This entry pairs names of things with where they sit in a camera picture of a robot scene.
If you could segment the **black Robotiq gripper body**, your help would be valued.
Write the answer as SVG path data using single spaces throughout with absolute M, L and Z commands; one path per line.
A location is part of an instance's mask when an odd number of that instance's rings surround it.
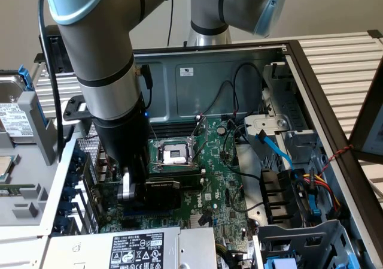
M 150 124 L 142 106 L 136 106 L 116 120 L 95 119 L 95 128 L 107 155 L 134 183 L 148 176 Z

